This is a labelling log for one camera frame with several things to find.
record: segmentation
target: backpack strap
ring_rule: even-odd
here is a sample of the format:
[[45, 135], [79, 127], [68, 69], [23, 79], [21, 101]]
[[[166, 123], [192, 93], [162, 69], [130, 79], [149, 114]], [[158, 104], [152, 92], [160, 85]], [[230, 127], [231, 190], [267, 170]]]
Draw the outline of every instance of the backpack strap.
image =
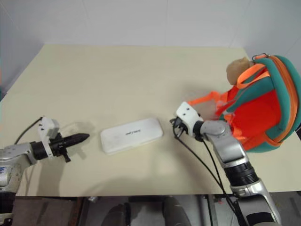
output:
[[264, 68], [265, 68], [265, 65], [263, 65], [263, 64], [255, 64], [254, 66], [245, 70], [237, 79], [236, 87], [239, 89], [244, 89], [260, 79], [270, 77], [269, 72], [266, 71], [266, 72], [260, 74], [258, 77], [256, 77], [252, 81], [244, 83], [244, 81], [246, 81], [248, 78], [252, 77], [255, 73], [258, 73], [259, 71], [263, 70]]
[[207, 96], [204, 96], [204, 97], [200, 97], [200, 98], [197, 98], [197, 99], [194, 99], [194, 100], [187, 101], [187, 103], [188, 103], [190, 106], [193, 106], [193, 105], [197, 105], [197, 104], [200, 104], [200, 103], [209, 101], [209, 100], [214, 100], [215, 102], [218, 102], [218, 101], [220, 100], [220, 98], [221, 98], [221, 95], [220, 95], [219, 92], [212, 91], [212, 92], [210, 92]]

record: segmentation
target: beige table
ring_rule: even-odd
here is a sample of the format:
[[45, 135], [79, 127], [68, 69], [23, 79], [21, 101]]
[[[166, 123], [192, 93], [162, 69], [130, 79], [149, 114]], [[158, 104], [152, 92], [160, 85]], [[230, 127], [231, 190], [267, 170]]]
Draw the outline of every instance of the beige table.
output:
[[[221, 193], [206, 169], [176, 140], [169, 119], [183, 100], [230, 88], [225, 68], [241, 48], [89, 47], [45, 45], [1, 102], [0, 147], [41, 115], [57, 119], [64, 136], [89, 140], [68, 149], [71, 162], [45, 159], [23, 175], [19, 195], [90, 196]], [[104, 128], [157, 117], [160, 140], [106, 155]], [[21, 142], [38, 141], [36, 128]], [[184, 139], [211, 167], [201, 143]], [[300, 141], [249, 153], [271, 192], [301, 190]], [[219, 167], [226, 190], [229, 183]]]

